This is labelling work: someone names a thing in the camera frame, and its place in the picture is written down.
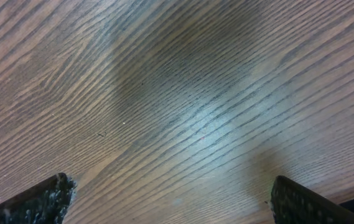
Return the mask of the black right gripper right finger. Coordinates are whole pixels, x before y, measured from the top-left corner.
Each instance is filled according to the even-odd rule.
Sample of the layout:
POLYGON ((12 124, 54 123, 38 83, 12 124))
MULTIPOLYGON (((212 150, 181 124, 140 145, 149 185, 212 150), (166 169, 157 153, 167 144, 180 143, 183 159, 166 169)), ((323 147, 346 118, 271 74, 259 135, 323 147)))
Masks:
POLYGON ((268 204, 276 224, 354 224, 354 199, 333 203, 283 175, 276 177, 268 204))

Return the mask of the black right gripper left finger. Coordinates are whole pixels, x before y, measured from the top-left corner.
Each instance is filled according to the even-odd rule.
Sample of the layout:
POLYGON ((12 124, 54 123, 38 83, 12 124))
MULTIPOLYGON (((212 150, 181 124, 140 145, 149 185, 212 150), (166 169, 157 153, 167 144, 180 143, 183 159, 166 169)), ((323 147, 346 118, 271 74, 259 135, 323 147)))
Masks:
POLYGON ((60 172, 0 203, 0 224, 62 224, 77 183, 60 172))

